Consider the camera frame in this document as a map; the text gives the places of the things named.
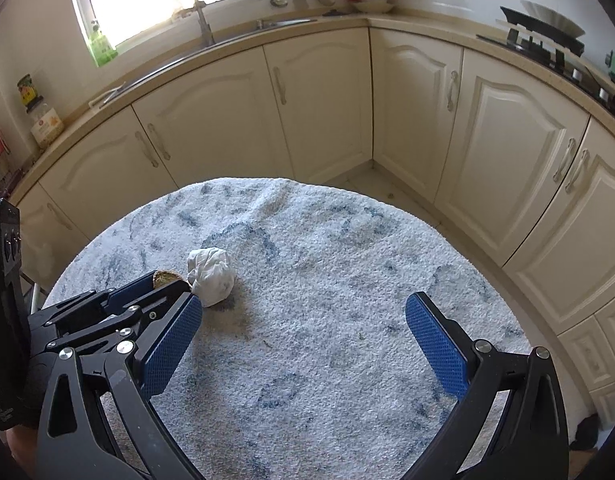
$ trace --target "cabinet handle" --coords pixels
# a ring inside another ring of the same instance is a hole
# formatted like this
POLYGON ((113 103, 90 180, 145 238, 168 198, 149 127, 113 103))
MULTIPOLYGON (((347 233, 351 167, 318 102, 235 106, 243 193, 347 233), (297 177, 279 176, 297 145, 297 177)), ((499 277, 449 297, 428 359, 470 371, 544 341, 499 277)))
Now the cabinet handle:
POLYGON ((54 215, 54 218, 57 219, 57 222, 59 222, 68 231, 73 231, 73 228, 70 225, 70 222, 65 220, 65 218, 63 218, 63 216, 57 211, 57 209, 50 202, 48 202, 48 209, 54 215))
POLYGON ((143 154, 152 163, 152 166, 154 166, 155 168, 158 168, 158 160, 154 158, 152 150, 150 150, 150 147, 148 146, 148 140, 145 137, 143 137, 143 135, 141 135, 141 132, 139 132, 139 130, 134 132, 134 136, 137 137, 137 140, 143 145, 143 154))
POLYGON ((567 166, 568 161, 570 161, 570 156, 574 156, 576 154, 576 152, 574 151, 575 147, 576 139, 572 137, 572 139, 570 139, 570 142, 567 145, 567 150, 565 150, 565 154, 563 155, 563 160, 558 166, 558 170, 556 170, 556 173, 552 176, 554 182, 558 183, 561 180, 561 173, 563 173, 563 170, 567 166))
POLYGON ((158 131, 156 130, 154 124, 148 124, 148 129, 150 130, 154 137, 154 140, 156 141, 156 149, 161 152, 161 155, 165 160, 170 160, 170 154, 168 153, 168 150, 166 150, 166 146, 163 144, 163 139, 158 134, 158 131))
POLYGON ((459 80, 459 72, 453 70, 449 75, 449 89, 447 90, 447 111, 454 110, 454 102, 452 102, 452 89, 459 80))
POLYGON ((572 175, 572 178, 570 179, 570 181, 567 183, 567 186, 565 186, 566 193, 572 192, 574 183, 577 181, 578 177, 581 175, 581 172, 583 171, 583 167, 589 158, 590 158, 589 150, 583 150, 583 152, 581 153, 581 160, 579 161, 579 165, 576 167, 576 171, 574 171, 574 174, 572 175))
POLYGON ((288 102, 285 98, 285 85, 281 78, 281 69, 277 66, 274 67, 274 78, 276 79, 276 87, 279 89, 279 95, 281 97, 281 104, 286 105, 288 102))

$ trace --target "faucet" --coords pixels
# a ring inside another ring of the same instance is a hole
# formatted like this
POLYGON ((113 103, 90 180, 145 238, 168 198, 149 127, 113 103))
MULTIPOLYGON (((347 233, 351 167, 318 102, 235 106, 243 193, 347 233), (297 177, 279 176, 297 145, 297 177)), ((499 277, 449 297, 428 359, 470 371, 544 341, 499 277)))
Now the faucet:
POLYGON ((203 43, 203 46, 212 46, 217 42, 216 40, 214 40, 214 35, 212 34, 212 29, 210 28, 208 20, 205 19, 205 14, 203 14, 203 9, 205 7, 207 7, 207 4, 205 2, 194 0, 194 6, 190 7, 189 9, 175 10, 172 13, 172 17, 184 17, 191 12, 196 11, 199 15, 199 25, 201 25, 201 43, 203 43))

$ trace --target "green dish soap bottle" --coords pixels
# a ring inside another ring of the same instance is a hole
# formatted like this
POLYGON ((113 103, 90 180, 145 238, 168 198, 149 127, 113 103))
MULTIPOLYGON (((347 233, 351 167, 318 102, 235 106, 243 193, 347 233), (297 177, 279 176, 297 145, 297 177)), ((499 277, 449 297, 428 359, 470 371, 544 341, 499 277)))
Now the green dish soap bottle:
POLYGON ((90 34, 88 47, 97 66, 103 66, 119 55, 107 36, 101 32, 101 27, 96 20, 92 21, 92 34, 90 34))

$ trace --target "kitchen sink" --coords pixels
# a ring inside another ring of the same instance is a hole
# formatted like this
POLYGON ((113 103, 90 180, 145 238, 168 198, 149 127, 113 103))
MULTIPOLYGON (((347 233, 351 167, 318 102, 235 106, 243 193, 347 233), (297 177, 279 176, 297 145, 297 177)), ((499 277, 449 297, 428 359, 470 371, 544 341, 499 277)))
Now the kitchen sink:
POLYGON ((177 56, 174 56, 171 59, 167 60, 162 65, 160 65, 158 68, 151 70, 149 73, 142 75, 134 79, 133 81, 124 83, 121 87, 119 87, 113 93, 108 95, 102 101, 100 108, 103 108, 105 105, 114 101, 117 97, 122 96, 128 90, 140 85, 141 83, 143 83, 143 81, 155 75, 158 75, 159 73, 169 68, 172 68, 173 66, 178 65, 179 63, 185 62, 194 56, 198 56, 199 54, 206 52, 207 50, 217 48, 226 43, 229 43, 230 41, 242 40, 243 38, 248 38, 249 36, 254 36, 255 34, 260 34, 261 32, 265 32, 267 30, 272 30, 272 29, 281 28, 281 27, 290 27, 292 25, 300 25, 302 23, 311 23, 311 22, 316 22, 316 18, 301 18, 298 20, 283 20, 280 22, 266 22, 264 20, 257 20, 254 24, 254 27, 251 30, 248 30, 246 32, 239 32, 238 34, 234 34, 232 36, 227 36, 223 38, 222 40, 217 41, 215 44, 210 45, 210 46, 198 46, 182 54, 177 54, 177 56))

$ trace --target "gas stove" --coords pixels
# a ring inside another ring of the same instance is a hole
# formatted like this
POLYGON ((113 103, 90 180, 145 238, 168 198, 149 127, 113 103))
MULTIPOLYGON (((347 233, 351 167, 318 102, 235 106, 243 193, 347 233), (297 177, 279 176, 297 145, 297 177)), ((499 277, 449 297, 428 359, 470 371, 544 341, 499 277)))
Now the gas stove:
POLYGON ((608 81, 600 80, 584 65, 579 57, 584 49, 582 43, 536 18, 505 7, 502 9, 510 25, 507 40, 477 34, 478 39, 497 44, 539 63, 578 87, 615 117, 615 88, 608 81), (524 30, 519 30, 520 27, 515 27, 517 25, 521 25, 524 30))

